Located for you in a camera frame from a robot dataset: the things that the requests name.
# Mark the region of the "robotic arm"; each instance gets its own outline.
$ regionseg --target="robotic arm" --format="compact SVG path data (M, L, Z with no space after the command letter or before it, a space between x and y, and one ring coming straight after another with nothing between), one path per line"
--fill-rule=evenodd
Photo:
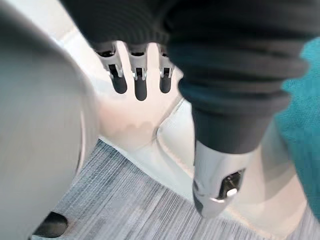
M169 91L173 64L183 71L178 87L195 127L194 203L202 216L217 216L240 190L274 114L290 102L283 81L307 71L299 55L319 34L319 1L61 2L96 52L109 41L128 44L138 100L147 97L146 44L167 46L160 88Z

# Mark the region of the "robotic finger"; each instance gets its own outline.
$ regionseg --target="robotic finger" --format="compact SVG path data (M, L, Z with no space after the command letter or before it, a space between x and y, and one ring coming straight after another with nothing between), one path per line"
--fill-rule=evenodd
M158 44L159 48L159 70L160 70L160 90L167 94L171 89L171 77L175 69L168 57L165 46Z
M147 98L147 48L148 44L127 44L134 79L134 93L139 101Z
M106 50L97 52L97 55L111 78L114 90L119 94L124 94L128 87L116 43L108 42L106 45L108 46Z

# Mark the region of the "floor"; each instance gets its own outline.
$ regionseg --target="floor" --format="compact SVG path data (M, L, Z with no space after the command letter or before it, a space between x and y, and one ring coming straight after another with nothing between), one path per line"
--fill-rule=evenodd
M69 221L59 240L268 240L232 221L201 218L192 203L100 140L55 211ZM320 224L307 209L287 240L319 239Z

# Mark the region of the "teal fabric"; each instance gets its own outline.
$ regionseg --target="teal fabric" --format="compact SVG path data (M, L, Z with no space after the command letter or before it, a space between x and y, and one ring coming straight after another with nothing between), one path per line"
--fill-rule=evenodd
M310 69L304 77L284 84L292 102L275 119L310 208L320 221L320 38L305 46L302 57Z

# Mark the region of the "gray cylindrical object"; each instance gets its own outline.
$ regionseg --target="gray cylindrical object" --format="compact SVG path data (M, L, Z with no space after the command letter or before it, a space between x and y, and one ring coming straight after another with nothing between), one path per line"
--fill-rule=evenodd
M97 140L94 92L53 40L1 1L0 239L26 240Z

